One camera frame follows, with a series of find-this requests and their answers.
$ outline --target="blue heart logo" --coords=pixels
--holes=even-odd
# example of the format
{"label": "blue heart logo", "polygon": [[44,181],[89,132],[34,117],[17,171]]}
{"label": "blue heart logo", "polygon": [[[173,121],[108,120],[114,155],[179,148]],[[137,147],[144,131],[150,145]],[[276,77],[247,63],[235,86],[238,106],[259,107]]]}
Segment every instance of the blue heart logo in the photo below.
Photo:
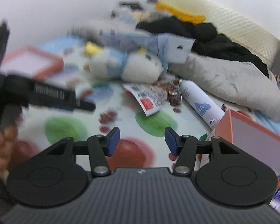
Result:
{"label": "blue heart logo", "polygon": [[211,106],[209,104],[197,104],[195,103],[196,110],[198,114],[201,116],[205,114],[205,112],[209,109],[211,109]]}

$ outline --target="tissue box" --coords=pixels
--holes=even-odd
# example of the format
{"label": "tissue box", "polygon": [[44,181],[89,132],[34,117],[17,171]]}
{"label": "tissue box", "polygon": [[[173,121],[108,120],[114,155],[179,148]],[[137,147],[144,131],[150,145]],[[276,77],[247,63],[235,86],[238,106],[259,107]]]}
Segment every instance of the tissue box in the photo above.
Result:
{"label": "tissue box", "polygon": [[[275,171],[278,186],[271,206],[280,212],[280,136],[232,109],[225,113],[207,140],[212,136],[224,138]],[[200,159],[199,167],[202,167],[209,162],[209,155],[204,154]]]}

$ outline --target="plush toy head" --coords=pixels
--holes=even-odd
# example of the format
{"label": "plush toy head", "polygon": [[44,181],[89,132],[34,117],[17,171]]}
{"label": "plush toy head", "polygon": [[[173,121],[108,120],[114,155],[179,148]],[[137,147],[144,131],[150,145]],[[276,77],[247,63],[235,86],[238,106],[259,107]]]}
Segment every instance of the plush toy head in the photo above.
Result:
{"label": "plush toy head", "polygon": [[167,64],[146,49],[127,54],[88,42],[86,53],[92,55],[90,73],[101,79],[122,78],[126,82],[154,83],[162,72],[167,71]]}

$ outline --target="black circular cover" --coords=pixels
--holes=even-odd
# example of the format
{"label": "black circular cover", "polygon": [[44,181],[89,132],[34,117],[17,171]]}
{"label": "black circular cover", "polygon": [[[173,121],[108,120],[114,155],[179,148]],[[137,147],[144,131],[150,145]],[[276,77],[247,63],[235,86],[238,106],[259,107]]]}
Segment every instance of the black circular cover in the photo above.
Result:
{"label": "black circular cover", "polygon": [[276,190],[277,179],[267,165],[252,158],[211,161],[196,174],[199,190],[209,199],[231,207],[267,203]]}
{"label": "black circular cover", "polygon": [[70,202],[87,184],[82,167],[63,156],[45,155],[14,169],[8,177],[7,189],[21,204],[47,208]]}

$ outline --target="human hand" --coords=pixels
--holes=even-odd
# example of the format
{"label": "human hand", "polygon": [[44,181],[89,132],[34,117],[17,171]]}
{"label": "human hand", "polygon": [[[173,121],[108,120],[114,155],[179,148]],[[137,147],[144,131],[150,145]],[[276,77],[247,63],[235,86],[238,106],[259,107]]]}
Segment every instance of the human hand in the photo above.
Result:
{"label": "human hand", "polygon": [[7,169],[17,135],[16,126],[6,127],[3,134],[0,132],[0,178],[3,177],[3,173]]}

